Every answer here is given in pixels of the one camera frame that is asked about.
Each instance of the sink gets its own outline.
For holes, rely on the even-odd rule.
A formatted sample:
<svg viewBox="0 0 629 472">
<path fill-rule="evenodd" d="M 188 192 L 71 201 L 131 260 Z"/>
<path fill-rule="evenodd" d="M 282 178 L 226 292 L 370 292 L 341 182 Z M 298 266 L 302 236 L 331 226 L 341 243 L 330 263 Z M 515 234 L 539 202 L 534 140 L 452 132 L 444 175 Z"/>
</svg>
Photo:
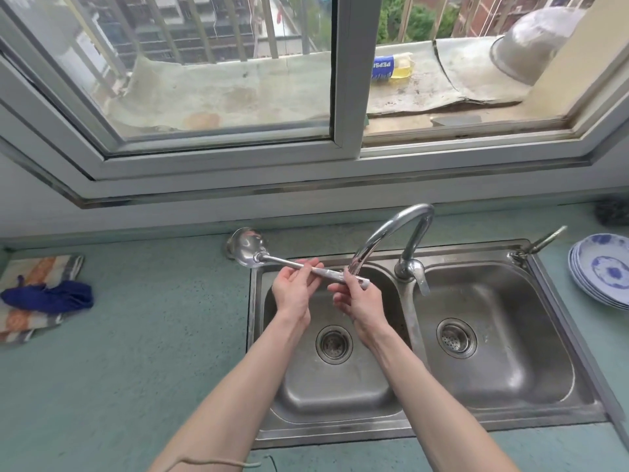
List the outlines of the sink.
<svg viewBox="0 0 629 472">
<path fill-rule="evenodd" d="M 375 252 L 360 275 L 382 291 L 389 324 L 488 430 L 607 421 L 610 397 L 526 240 L 419 248 L 431 293 L 393 273 L 400 250 Z M 322 257 L 342 269 L 352 255 Z M 249 348 L 276 314 L 276 265 L 252 271 Z M 413 430 L 351 320 L 319 288 L 254 448 L 412 437 Z"/>
</svg>

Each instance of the cloth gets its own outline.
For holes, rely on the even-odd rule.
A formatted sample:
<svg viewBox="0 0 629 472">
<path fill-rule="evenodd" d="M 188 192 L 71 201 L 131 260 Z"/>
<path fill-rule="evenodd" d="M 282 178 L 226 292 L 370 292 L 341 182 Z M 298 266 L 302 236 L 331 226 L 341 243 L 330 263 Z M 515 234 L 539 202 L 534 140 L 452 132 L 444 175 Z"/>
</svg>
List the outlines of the cloth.
<svg viewBox="0 0 629 472">
<path fill-rule="evenodd" d="M 78 281 L 63 280 L 48 288 L 44 284 L 24 285 L 24 277 L 18 277 L 19 286 L 7 288 L 0 298 L 9 306 L 33 309 L 47 315 L 60 315 L 94 306 L 92 288 Z"/>
<path fill-rule="evenodd" d="M 59 255 L 23 260 L 11 260 L 0 277 L 0 291 L 24 285 L 58 286 L 64 280 L 74 280 L 83 266 L 82 255 Z M 30 309 L 13 308 L 0 302 L 0 343 L 27 342 L 33 331 L 60 325 L 63 315 L 46 315 Z"/>
</svg>

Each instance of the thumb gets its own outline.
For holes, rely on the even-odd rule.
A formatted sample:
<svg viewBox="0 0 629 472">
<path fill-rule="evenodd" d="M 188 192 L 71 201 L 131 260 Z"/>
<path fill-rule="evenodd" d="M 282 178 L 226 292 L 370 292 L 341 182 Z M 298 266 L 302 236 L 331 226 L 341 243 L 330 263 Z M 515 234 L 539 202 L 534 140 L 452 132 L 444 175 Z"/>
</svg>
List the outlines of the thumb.
<svg viewBox="0 0 629 472">
<path fill-rule="evenodd" d="M 306 285 L 308 282 L 308 277 L 310 276 L 310 272 L 312 271 L 312 269 L 313 269 L 313 266 L 310 263 L 304 264 L 301 270 L 299 270 L 299 272 L 297 273 L 297 276 L 295 277 L 295 280 L 293 280 L 293 282 L 303 283 L 304 285 Z"/>
<path fill-rule="evenodd" d="M 362 293 L 362 288 L 360 287 L 360 283 L 358 283 L 358 278 L 352 275 L 347 267 L 343 270 L 343 279 L 345 280 L 347 287 L 350 289 L 352 298 L 356 298 Z"/>
</svg>

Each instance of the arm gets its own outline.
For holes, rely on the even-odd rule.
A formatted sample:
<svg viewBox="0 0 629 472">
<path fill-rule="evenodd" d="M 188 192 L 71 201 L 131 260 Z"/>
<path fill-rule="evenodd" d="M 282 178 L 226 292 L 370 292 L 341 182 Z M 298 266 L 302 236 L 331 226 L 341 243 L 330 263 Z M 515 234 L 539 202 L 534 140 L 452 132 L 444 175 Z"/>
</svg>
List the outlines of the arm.
<svg viewBox="0 0 629 472">
<path fill-rule="evenodd" d="M 311 266 L 323 264 L 313 259 L 301 270 L 285 267 L 279 272 L 273 283 L 275 317 L 242 361 L 170 439 L 148 472 L 164 472 L 182 458 L 239 462 L 247 458 L 293 350 L 310 323 L 308 300 L 321 284 L 320 277 L 310 275 Z M 237 468 L 180 463 L 172 470 L 232 472 Z"/>
<path fill-rule="evenodd" d="M 363 291 L 345 270 L 347 286 L 328 286 L 334 305 L 348 314 L 402 404 L 432 467 L 437 471 L 517 472 L 472 414 L 429 373 L 387 322 L 380 290 Z"/>
</svg>

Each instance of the countertop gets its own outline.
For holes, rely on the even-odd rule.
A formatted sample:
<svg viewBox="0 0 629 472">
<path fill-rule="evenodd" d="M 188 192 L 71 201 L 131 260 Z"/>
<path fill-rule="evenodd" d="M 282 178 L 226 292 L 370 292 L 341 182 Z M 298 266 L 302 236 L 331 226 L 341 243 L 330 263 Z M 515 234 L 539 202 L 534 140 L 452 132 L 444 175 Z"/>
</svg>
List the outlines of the countertop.
<svg viewBox="0 0 629 472">
<path fill-rule="evenodd" d="M 629 412 L 629 315 L 581 293 L 570 246 L 603 231 L 592 205 L 437 216 L 423 246 L 565 233 L 540 253 L 568 312 Z M 378 223 L 264 231 L 283 257 L 351 253 Z M 402 248 L 413 226 L 385 239 Z M 629 228 L 608 229 L 629 235 Z M 96 304 L 19 347 L 0 349 L 0 470 L 143 472 L 196 405 L 245 354 L 249 271 L 222 254 L 225 235 L 22 250 L 79 252 Z M 492 436 L 522 471 L 629 470 L 611 424 L 530 428 Z M 415 439 L 254 451 L 279 472 L 429 471 Z M 261 471 L 271 471 L 265 460 Z"/>
</svg>

